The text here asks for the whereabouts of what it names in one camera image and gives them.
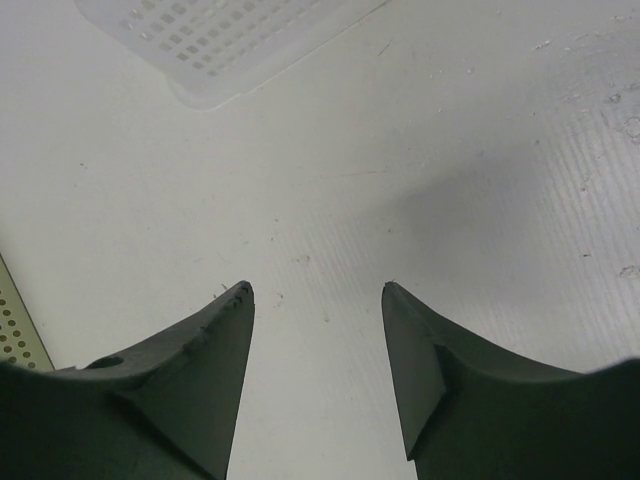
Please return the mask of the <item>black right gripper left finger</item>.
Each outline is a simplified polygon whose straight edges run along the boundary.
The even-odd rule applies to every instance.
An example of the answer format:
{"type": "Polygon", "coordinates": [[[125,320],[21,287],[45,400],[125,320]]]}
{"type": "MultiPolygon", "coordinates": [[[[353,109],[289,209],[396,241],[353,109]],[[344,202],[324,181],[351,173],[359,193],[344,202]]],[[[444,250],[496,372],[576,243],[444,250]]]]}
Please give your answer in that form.
{"type": "Polygon", "coordinates": [[[223,479],[255,318],[241,281],[82,369],[1,365],[5,479],[223,479]]]}

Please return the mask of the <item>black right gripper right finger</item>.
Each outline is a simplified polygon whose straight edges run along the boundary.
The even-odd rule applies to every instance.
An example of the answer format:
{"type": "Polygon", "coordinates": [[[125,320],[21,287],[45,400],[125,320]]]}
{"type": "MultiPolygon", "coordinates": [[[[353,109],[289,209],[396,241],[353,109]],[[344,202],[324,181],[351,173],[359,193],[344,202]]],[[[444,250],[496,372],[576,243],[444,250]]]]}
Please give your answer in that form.
{"type": "Polygon", "coordinates": [[[382,316],[407,458],[421,479],[635,479],[639,362],[590,373],[502,348],[397,283],[382,316]]]}

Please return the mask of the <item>yellow-green perforated basket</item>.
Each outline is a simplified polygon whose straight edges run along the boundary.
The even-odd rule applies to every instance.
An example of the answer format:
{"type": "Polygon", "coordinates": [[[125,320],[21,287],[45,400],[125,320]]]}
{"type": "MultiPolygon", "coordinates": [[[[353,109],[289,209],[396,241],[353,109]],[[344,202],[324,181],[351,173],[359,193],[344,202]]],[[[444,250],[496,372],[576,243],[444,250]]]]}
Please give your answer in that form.
{"type": "Polygon", "coordinates": [[[1,360],[28,370],[54,370],[4,258],[0,271],[1,360]]]}

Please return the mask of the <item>white perforated basket top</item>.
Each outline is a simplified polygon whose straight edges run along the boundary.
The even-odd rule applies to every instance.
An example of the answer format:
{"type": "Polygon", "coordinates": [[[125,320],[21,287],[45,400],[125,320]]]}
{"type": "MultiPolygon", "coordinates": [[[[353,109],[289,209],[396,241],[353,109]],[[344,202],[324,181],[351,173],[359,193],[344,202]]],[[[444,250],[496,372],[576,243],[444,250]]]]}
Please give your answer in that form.
{"type": "Polygon", "coordinates": [[[381,7],[379,1],[79,1],[94,26],[195,109],[248,93],[381,7]]]}

